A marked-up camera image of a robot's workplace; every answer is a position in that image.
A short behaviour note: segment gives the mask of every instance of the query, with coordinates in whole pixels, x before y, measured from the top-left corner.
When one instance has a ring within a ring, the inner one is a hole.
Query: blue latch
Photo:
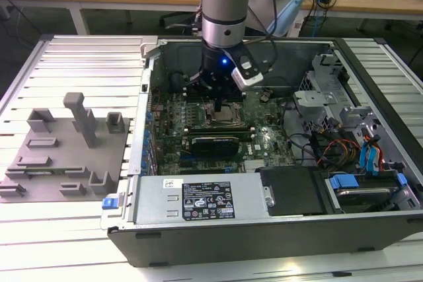
[[[119,199],[118,198],[106,197],[106,198],[103,198],[103,202],[102,202],[101,208],[103,208],[104,210],[107,210],[107,209],[117,209],[118,208],[118,204],[119,204]]]
[[[337,174],[329,179],[334,190],[338,188],[358,188],[358,182],[353,174]]]
[[[407,179],[405,178],[405,175],[403,173],[398,173],[397,178],[401,186],[406,186],[408,184]]]

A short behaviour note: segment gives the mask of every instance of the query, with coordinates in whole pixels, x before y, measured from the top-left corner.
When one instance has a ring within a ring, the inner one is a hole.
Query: electronic device
[[[423,83],[372,39],[274,43],[274,70],[218,112],[174,81],[196,74],[202,39],[143,37],[128,176],[101,218],[131,265],[372,251],[423,231],[423,148],[397,113]],[[391,79],[407,83],[395,97]]]

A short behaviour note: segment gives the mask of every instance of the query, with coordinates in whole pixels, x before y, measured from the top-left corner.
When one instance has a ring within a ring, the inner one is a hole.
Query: power supply label
[[[183,184],[182,218],[186,221],[235,218],[231,183]]]

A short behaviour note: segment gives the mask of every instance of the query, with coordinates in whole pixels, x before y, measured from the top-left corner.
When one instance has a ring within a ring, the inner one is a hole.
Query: wire bundle
[[[310,11],[309,11],[308,15],[304,18],[303,26],[304,25],[314,26],[313,36],[315,36],[320,31],[320,29],[322,28],[323,24],[326,22],[328,10],[330,8],[334,7],[335,4],[336,4],[336,2],[338,0],[332,0],[328,5],[325,5],[323,3],[320,3],[319,0],[312,0],[312,1],[313,1],[313,3],[311,5]],[[322,15],[323,21],[320,22],[320,24],[318,23],[319,18],[317,17],[318,16],[318,13],[319,13],[319,9],[322,9],[323,10],[323,15]],[[315,17],[315,23],[314,24],[308,24],[308,22],[310,20],[310,17],[312,15],[311,13],[313,13],[313,16]]]
[[[369,137],[368,135],[365,135],[364,140],[369,142],[371,140],[371,137]],[[377,167],[379,168],[380,171],[384,171],[383,165],[382,165],[383,164],[383,151],[377,143],[374,143],[373,146],[376,148],[377,156],[378,156]]]
[[[342,156],[338,162],[326,166],[328,172],[334,172],[347,164],[353,163],[356,159],[358,151],[360,150],[360,147],[354,141],[347,139],[335,139],[334,141],[331,141],[327,148],[323,151],[322,157],[324,157],[331,148],[336,146],[342,149]],[[317,161],[317,165],[321,165],[322,163],[323,159],[320,158]]]

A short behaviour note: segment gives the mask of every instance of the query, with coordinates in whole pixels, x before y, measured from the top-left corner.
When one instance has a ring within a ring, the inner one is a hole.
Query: metal frame
[[[195,11],[196,5],[166,5],[166,4],[149,4],[149,3],[101,3],[90,1],[46,1],[46,0],[13,0],[18,7],[45,7],[45,8],[65,8],[69,10],[72,21],[78,35],[86,36],[90,34],[87,21],[84,17],[82,9],[108,9],[108,10],[125,10],[125,11]],[[7,0],[0,0],[0,7],[10,6]]]
[[[72,36],[78,44],[98,38]],[[127,36],[111,37],[115,39]],[[24,77],[40,56],[34,51],[0,105],[19,93]],[[118,192],[127,191],[125,173]],[[410,236],[380,252],[289,257],[248,262],[182,265],[157,269],[132,267],[100,227],[98,202],[0,204],[0,281],[77,281],[82,276],[134,281],[421,281],[423,234]]]
[[[82,13],[82,9],[106,9],[106,10],[125,10],[125,11],[186,11],[192,12],[197,9],[196,5],[171,5],[171,4],[155,4],[155,3],[109,3],[109,2],[93,2],[93,1],[46,1],[46,0],[13,0],[13,3],[19,7],[44,7],[44,8],[65,8],[68,9],[75,29],[78,35],[90,34],[87,21]],[[6,14],[7,6],[10,3],[7,0],[0,0],[1,12]],[[304,18],[308,15],[309,10],[300,10],[297,14],[295,22],[288,30],[290,38],[297,38],[301,31]],[[128,13],[126,13],[127,22],[130,21]],[[422,20],[422,14],[398,14],[398,13],[368,13],[363,11],[332,11],[327,12],[328,17],[337,18],[360,18],[360,19],[387,19],[387,20]]]
[[[310,10],[302,9],[298,12],[295,22],[288,30],[288,37],[297,38],[301,27],[303,25],[304,18],[309,14]],[[406,14],[406,13],[371,13],[365,11],[335,11],[328,10],[327,17],[330,18],[359,18],[362,19],[357,26],[358,30],[363,30],[368,19],[384,19],[384,20],[422,20],[423,13],[421,14]]]

